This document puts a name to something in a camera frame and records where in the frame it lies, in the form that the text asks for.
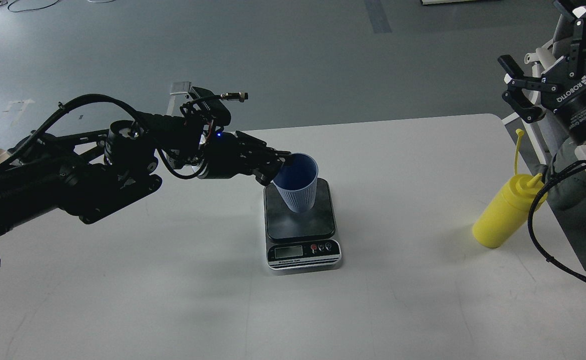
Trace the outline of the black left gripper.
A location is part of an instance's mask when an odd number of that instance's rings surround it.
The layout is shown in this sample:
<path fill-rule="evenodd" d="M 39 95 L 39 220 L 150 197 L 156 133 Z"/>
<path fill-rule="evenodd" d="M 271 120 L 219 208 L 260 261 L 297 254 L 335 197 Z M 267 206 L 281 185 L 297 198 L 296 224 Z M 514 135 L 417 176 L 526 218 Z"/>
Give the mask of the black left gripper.
<path fill-rule="evenodd" d="M 246 132 L 221 132 L 203 147 L 203 162 L 199 164 L 197 177 L 210 180 L 254 175 L 256 182 L 266 187 L 291 157 L 291 152 L 276 150 Z M 270 162 L 278 159 L 282 162 Z"/>

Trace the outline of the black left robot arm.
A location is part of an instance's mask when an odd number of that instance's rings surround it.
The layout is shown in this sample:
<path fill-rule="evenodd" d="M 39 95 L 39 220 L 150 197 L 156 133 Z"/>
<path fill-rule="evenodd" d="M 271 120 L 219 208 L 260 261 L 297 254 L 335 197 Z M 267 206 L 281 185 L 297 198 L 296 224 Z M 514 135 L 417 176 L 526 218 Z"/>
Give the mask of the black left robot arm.
<path fill-rule="evenodd" d="M 267 186 L 293 156 L 244 132 L 224 132 L 231 114 L 223 102 L 247 98 L 243 91 L 215 94 L 190 86 L 181 116 L 137 111 L 94 93 L 60 103 L 0 162 L 0 236 L 57 208 L 82 223 L 96 223 L 157 191 L 158 164 L 183 180 L 244 174 Z M 71 111 L 98 103 L 113 104 L 130 118 L 103 130 L 49 133 Z"/>

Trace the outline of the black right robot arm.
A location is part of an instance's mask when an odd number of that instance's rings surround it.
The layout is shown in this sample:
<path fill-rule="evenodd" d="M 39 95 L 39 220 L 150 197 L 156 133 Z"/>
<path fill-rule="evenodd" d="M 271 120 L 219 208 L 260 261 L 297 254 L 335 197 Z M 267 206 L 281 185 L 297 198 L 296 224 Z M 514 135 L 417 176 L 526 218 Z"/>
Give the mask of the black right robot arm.
<path fill-rule="evenodd" d="M 529 125 L 553 114 L 568 136 L 582 146 L 586 145 L 586 6 L 571 7 L 567 0 L 553 4 L 572 27 L 567 51 L 558 58 L 538 55 L 537 61 L 543 65 L 538 76 L 527 76 L 510 55 L 501 55 L 498 63 L 506 73 L 507 84 L 502 98 Z M 567 268 L 542 247 L 535 236 L 533 216 L 553 187 L 585 170 L 586 160 L 578 160 L 549 175 L 531 201 L 526 219 L 531 241 L 544 259 L 584 283 L 586 276 Z"/>

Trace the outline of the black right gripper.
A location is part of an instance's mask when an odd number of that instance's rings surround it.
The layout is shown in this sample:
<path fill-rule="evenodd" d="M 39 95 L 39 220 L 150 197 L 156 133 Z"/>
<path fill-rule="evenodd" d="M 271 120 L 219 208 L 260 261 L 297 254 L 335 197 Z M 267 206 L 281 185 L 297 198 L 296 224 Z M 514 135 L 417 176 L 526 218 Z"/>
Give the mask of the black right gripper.
<path fill-rule="evenodd" d="M 571 38 L 558 60 L 543 72 L 544 82 L 508 82 L 503 100 L 528 124 L 543 118 L 545 111 L 534 105 L 523 90 L 547 92 L 542 106 L 553 112 L 568 135 L 578 145 L 586 144 L 586 7 L 571 22 Z M 500 55 L 498 64 L 504 80 L 524 79 L 524 71 L 509 54 Z"/>

